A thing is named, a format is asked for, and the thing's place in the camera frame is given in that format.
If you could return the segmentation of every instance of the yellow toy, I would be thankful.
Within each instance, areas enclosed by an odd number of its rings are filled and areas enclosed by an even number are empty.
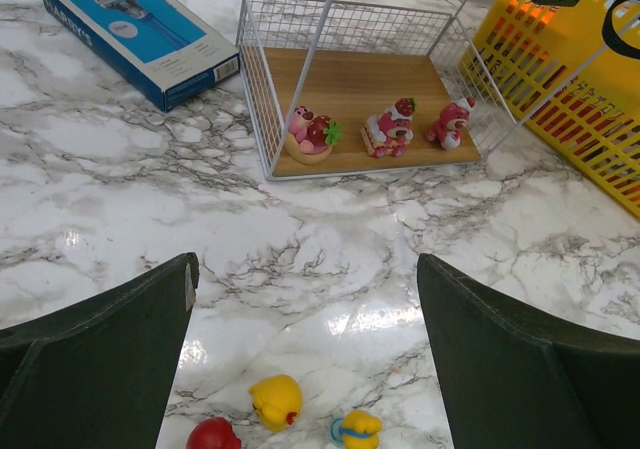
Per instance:
[[[347,417],[336,417],[329,426],[329,437],[337,447],[345,449],[377,449],[382,421],[368,412],[356,409]]]
[[[292,425],[302,409],[302,389],[291,376],[280,374],[254,384],[253,408],[262,423],[274,432]]]

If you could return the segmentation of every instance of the black cable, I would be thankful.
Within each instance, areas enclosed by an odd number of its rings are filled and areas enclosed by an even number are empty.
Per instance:
[[[640,0],[616,0],[616,2],[611,5],[607,14],[604,16],[602,38],[604,39],[605,44],[609,46],[609,49],[613,52],[620,54],[621,56],[630,57],[631,59],[640,59],[640,49],[624,42],[613,27],[613,14],[616,8],[629,1]]]

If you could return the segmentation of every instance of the red ball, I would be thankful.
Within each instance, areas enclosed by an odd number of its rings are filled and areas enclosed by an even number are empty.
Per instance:
[[[213,417],[198,424],[191,432],[187,449],[242,449],[242,441],[234,434],[229,421]]]

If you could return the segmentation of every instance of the wooden board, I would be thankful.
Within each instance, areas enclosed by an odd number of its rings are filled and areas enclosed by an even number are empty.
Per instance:
[[[307,51],[267,48],[265,53],[281,110],[286,114]],[[407,153],[380,159],[369,156],[360,129],[369,116],[381,114],[400,97],[414,97],[417,103],[412,126],[415,135]],[[326,160],[314,166],[300,164],[283,150],[274,176],[477,161],[480,153],[466,131],[460,147],[451,151],[445,151],[438,143],[430,143],[424,138],[424,132],[450,102],[447,90],[426,56],[318,51],[299,104],[342,123],[344,138]],[[277,131],[279,128],[265,130]]]

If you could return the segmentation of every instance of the razor box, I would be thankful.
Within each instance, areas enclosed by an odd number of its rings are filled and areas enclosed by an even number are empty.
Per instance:
[[[160,110],[239,71],[237,49],[177,0],[43,0]]]

